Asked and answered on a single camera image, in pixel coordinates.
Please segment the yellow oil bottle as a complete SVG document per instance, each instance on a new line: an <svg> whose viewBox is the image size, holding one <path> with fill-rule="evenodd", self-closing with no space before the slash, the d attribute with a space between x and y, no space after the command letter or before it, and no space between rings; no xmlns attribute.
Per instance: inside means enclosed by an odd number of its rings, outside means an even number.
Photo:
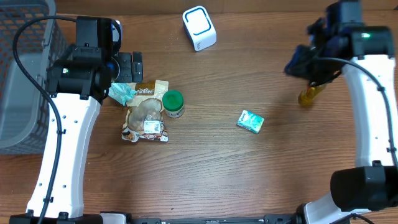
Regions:
<svg viewBox="0 0 398 224"><path fill-rule="evenodd" d="M298 103L300 106L308 107L313 104L315 98L326 88L326 84L318 86L308 86L301 91L298 96Z"/></svg>

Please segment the green lid jar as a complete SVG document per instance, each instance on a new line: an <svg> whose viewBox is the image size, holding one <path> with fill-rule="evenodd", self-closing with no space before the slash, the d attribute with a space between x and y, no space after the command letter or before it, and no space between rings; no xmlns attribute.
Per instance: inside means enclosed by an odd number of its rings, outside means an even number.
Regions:
<svg viewBox="0 0 398 224"><path fill-rule="evenodd" d="M167 116L179 118L185 111L183 95L178 90L169 90L162 97Z"/></svg>

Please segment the teal tissue pack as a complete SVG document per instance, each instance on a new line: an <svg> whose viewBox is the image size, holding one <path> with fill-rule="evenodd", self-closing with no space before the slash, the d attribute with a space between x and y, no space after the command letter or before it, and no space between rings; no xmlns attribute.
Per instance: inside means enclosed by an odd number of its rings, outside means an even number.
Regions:
<svg viewBox="0 0 398 224"><path fill-rule="evenodd" d="M263 117L254 114L248 110L243 110L237 121L238 126L247 129L255 134L258 134L260 132L263 123Z"/></svg>

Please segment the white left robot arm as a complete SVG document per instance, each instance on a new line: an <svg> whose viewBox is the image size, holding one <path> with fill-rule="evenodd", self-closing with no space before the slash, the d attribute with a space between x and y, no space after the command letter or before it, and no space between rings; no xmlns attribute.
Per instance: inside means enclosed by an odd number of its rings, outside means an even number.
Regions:
<svg viewBox="0 0 398 224"><path fill-rule="evenodd" d="M76 42L47 70L41 86L23 66L18 43L21 34L40 21L63 20L61 16L31 19L16 31L12 53L17 66L48 102L49 128L37 185L24 214L12 215L10 223L132 223L131 214L85 214L83 178L93 126L103 100L108 97L115 73L112 57L121 48L113 30L122 37L120 24L110 18L78 16Z"/></svg>

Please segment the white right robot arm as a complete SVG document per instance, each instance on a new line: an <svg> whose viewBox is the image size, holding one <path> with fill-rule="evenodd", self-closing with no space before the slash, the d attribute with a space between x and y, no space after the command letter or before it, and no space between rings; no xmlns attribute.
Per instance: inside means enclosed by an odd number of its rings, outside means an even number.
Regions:
<svg viewBox="0 0 398 224"><path fill-rule="evenodd" d="M349 223L365 213L397 206L397 102L394 41L386 26L367 26L359 1L338 1L307 29L287 75L308 81L313 96L343 76L353 106L355 166L334 172L322 198L299 206L292 223Z"/></svg>

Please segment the white barcode scanner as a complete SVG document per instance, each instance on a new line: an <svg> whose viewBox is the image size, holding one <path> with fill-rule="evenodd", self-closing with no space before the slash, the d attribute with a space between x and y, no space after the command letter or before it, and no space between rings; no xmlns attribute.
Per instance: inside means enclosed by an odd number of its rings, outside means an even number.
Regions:
<svg viewBox="0 0 398 224"><path fill-rule="evenodd" d="M216 29L203 6L187 9L182 14L183 27L194 50L199 52L217 41Z"/></svg>

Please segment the teal crinkled wrapper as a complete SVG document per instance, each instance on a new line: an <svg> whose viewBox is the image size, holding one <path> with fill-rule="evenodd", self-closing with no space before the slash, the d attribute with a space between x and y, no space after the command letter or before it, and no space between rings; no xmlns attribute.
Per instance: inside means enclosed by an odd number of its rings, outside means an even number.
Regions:
<svg viewBox="0 0 398 224"><path fill-rule="evenodd" d="M136 90L133 90L127 83L112 83L108 93L112 99L123 106L126 106L126 103L131 101L135 94Z"/></svg>

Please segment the brown nut snack pouch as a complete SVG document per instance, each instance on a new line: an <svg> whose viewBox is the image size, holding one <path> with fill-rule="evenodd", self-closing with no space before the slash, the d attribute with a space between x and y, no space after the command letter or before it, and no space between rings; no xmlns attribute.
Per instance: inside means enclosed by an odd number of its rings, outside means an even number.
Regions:
<svg viewBox="0 0 398 224"><path fill-rule="evenodd" d="M134 143L141 139L168 142L169 135L162 115L162 98L169 90L168 81L153 80L130 83L128 86L136 93L126 103L128 111L121 133L122 139Z"/></svg>

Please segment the grey plastic mesh basket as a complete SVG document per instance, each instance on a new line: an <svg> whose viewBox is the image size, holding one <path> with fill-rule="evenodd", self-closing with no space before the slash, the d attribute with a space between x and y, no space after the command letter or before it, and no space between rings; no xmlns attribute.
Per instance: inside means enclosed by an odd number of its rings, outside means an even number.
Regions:
<svg viewBox="0 0 398 224"><path fill-rule="evenodd" d="M41 154L44 151L49 105L21 72L14 60L12 42L26 22L56 13L54 0L1 1L1 154ZM41 86L47 69L68 47L54 20L40 21L19 36L21 63Z"/></svg>

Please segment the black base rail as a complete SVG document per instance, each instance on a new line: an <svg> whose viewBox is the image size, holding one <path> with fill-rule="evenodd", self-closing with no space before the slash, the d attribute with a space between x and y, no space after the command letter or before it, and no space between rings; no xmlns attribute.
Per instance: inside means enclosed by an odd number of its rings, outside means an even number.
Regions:
<svg viewBox="0 0 398 224"><path fill-rule="evenodd" d="M133 218L128 213L101 212L104 224L293 224L301 223L291 214L268 214L263 217L241 218L185 218L185 219L160 219L160 218Z"/></svg>

